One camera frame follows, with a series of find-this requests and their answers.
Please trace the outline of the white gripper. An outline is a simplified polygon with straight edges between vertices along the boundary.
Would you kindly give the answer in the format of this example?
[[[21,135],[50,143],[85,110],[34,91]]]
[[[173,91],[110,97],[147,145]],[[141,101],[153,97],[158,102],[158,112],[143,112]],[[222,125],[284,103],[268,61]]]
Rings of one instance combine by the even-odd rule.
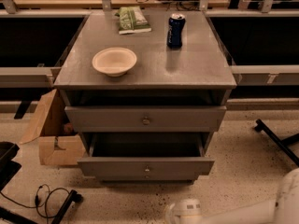
[[[166,224],[199,224],[202,218],[201,204],[197,199],[184,199],[170,203],[164,209]]]

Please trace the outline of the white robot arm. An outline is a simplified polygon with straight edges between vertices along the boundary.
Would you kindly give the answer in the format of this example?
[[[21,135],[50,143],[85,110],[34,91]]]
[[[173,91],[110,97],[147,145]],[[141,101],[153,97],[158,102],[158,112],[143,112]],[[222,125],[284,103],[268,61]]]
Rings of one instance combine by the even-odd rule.
[[[166,224],[299,224],[299,169],[287,173],[272,200],[204,217],[200,201],[185,199],[164,210]]]

